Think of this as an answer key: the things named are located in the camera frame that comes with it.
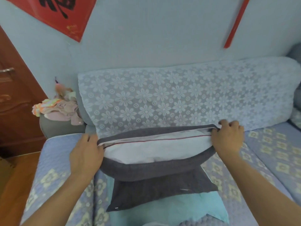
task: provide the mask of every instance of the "left hand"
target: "left hand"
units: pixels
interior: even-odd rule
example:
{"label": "left hand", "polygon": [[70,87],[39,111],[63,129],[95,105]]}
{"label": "left hand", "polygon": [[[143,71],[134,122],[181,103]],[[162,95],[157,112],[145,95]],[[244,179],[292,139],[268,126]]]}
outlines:
{"label": "left hand", "polygon": [[80,177],[88,184],[103,161],[103,146],[97,146],[96,134],[83,134],[69,156],[71,176]]}

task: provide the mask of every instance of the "black calligraphy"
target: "black calligraphy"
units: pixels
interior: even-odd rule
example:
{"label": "black calligraphy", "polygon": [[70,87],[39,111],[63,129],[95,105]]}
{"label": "black calligraphy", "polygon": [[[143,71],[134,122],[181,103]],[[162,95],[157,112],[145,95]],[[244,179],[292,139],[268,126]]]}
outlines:
{"label": "black calligraphy", "polygon": [[46,7],[47,4],[49,8],[54,12],[57,12],[58,8],[65,19],[68,19],[68,15],[61,9],[61,7],[69,10],[73,10],[75,7],[75,0],[54,0],[54,2],[57,5],[57,8],[52,0],[39,0],[39,2],[40,5],[43,7]]}

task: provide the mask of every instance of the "red square banner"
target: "red square banner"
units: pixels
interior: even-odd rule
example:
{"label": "red square banner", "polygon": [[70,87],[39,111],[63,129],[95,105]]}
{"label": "red square banner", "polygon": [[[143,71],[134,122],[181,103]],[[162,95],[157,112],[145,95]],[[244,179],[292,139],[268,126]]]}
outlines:
{"label": "red square banner", "polygon": [[39,21],[81,41],[96,0],[8,0]]}

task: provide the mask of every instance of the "hand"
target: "hand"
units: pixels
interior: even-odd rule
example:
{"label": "hand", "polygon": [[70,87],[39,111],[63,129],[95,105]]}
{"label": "hand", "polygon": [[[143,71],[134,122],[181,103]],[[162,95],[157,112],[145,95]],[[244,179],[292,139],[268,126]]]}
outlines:
{"label": "hand", "polygon": [[226,120],[221,120],[219,123],[222,128],[219,131],[213,129],[211,136],[217,154],[219,156],[238,154],[244,141],[244,127],[240,126],[238,121],[228,123]]}
{"label": "hand", "polygon": [[71,176],[80,177],[88,184],[103,161],[103,146],[97,146],[97,140],[96,134],[90,137],[83,134],[69,156]]}

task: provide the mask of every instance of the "wooden door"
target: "wooden door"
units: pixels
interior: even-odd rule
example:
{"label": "wooden door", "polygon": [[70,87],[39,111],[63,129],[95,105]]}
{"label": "wooden door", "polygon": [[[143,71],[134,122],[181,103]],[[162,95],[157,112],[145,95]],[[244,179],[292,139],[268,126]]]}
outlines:
{"label": "wooden door", "polygon": [[0,27],[0,156],[42,149],[45,137],[32,106],[46,97],[40,85]]}

